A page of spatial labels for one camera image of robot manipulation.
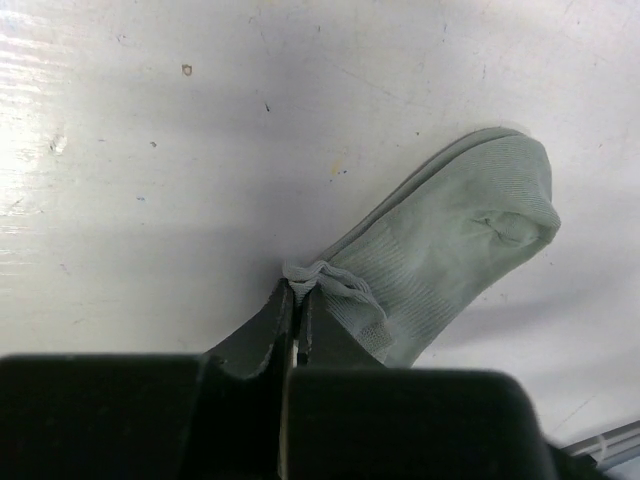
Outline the grey ankle sock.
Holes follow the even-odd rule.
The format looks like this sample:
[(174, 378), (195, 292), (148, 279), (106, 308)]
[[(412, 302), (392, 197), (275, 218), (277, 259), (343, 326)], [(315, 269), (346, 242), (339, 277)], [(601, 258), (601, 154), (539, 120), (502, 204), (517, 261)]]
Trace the grey ankle sock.
[(508, 128), (468, 134), (429, 159), (351, 231), (283, 276), (388, 367), (409, 367), (481, 293), (561, 226), (545, 147)]

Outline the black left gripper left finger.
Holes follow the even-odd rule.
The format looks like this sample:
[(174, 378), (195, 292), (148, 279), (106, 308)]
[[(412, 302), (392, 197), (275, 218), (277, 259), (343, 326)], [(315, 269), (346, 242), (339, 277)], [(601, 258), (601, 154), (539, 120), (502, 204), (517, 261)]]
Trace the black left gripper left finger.
[(5, 479), (273, 479), (294, 299), (194, 354), (1, 361)]

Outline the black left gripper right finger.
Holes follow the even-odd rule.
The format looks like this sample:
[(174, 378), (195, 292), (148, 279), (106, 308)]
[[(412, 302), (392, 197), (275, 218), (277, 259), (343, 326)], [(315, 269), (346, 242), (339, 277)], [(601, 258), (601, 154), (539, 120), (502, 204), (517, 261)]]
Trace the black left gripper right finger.
[(387, 368), (304, 300), (287, 388), (291, 479), (557, 479), (533, 405), (488, 370)]

